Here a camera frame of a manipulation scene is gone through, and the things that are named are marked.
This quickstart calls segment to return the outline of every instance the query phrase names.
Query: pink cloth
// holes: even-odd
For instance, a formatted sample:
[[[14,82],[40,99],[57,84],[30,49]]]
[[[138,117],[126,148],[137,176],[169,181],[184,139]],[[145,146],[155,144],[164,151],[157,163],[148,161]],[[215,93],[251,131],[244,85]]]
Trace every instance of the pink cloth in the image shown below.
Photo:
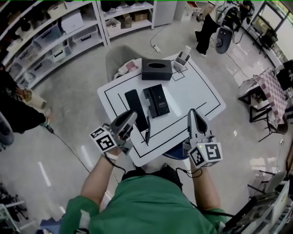
[[[260,75],[254,76],[253,79],[265,93],[278,124],[283,118],[287,102],[285,101],[284,91],[273,71],[273,69],[266,69]]]

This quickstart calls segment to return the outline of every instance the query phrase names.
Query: tissue box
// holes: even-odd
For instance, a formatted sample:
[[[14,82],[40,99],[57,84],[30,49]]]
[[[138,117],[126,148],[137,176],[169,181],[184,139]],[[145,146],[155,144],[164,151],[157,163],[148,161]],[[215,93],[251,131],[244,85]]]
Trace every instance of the tissue box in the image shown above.
[[[142,80],[170,80],[172,77],[171,60],[142,59]]]

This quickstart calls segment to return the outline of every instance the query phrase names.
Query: hand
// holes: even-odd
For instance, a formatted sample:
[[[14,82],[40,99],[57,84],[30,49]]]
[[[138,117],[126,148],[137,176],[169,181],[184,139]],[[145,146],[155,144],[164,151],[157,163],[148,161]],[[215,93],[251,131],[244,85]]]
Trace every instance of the hand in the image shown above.
[[[107,151],[107,153],[115,155],[115,156],[118,156],[121,152],[122,152],[122,149],[120,149],[118,146]]]

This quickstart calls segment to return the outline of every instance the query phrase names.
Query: black device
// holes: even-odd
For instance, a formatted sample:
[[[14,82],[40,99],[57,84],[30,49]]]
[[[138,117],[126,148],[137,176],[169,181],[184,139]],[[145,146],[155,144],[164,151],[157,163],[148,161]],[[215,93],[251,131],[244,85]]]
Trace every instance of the black device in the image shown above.
[[[143,90],[146,99],[150,101],[149,110],[152,118],[170,113],[169,106],[161,84]]]
[[[170,80],[172,73],[171,60],[142,59],[142,80]]]
[[[148,129],[147,120],[145,114],[143,112],[141,101],[139,100],[138,94],[136,90],[130,90],[125,93],[125,98],[129,105],[129,108],[132,111],[137,113],[136,125],[140,132]]]

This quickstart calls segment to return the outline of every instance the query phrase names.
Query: storage box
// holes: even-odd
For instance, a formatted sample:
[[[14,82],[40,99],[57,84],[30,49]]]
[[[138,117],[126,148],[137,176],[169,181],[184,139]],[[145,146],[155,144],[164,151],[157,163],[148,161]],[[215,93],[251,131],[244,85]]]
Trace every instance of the storage box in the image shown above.
[[[78,50],[85,50],[97,44],[98,28],[96,25],[83,30],[72,37],[72,41],[76,44]]]
[[[48,56],[48,59],[50,59],[53,63],[57,63],[63,60],[64,58],[66,58],[70,54],[71,54],[71,49],[66,41],[65,43],[62,43],[54,47],[51,51],[51,55]]]
[[[7,50],[9,53],[13,53],[13,52],[15,52],[15,51],[18,50],[18,48],[19,48],[19,46],[21,45],[21,43],[22,43],[22,39],[21,39],[21,38],[18,38],[17,40],[13,41],[13,42],[9,45],[9,47],[7,47],[6,50]]]
[[[121,29],[121,23],[115,18],[108,19],[105,21],[105,23],[109,36],[114,35],[117,31]]]
[[[63,15],[66,11],[66,7],[64,2],[57,2],[56,4],[52,5],[48,9],[49,16],[54,19],[58,18],[59,16]]]
[[[66,34],[69,34],[83,26],[84,23],[79,10],[73,11],[66,16],[63,16],[61,19],[61,27],[66,32]]]
[[[71,2],[65,1],[64,3],[65,3],[66,8],[70,9],[70,8],[74,7],[75,5],[79,5],[80,1],[71,1]]]
[[[133,13],[133,21],[138,22],[142,20],[147,20],[148,12],[147,11],[137,11]]]
[[[38,35],[35,38],[35,42],[38,43],[38,45],[40,45],[40,47],[44,49],[61,36],[62,34],[58,27],[58,24],[55,24],[43,33],[41,33],[40,35]]]
[[[8,71],[9,75],[11,75],[11,77],[13,79],[15,79],[17,77],[17,75],[20,73],[20,71],[22,70],[22,67],[17,64],[17,63],[13,63]]]
[[[16,58],[16,62],[22,67],[26,67],[38,55],[39,48],[34,44],[34,41]]]
[[[170,80],[172,77],[171,60],[142,59],[142,80]]]
[[[29,70],[31,74],[33,74],[35,77],[39,77],[42,74],[44,74],[47,70],[49,70],[51,67],[53,67],[53,63],[51,60],[47,59],[44,55],[39,62],[34,64],[32,68]]]
[[[129,14],[124,14],[120,18],[118,18],[119,22],[121,23],[121,29],[124,28],[131,28],[132,26],[132,18]]]

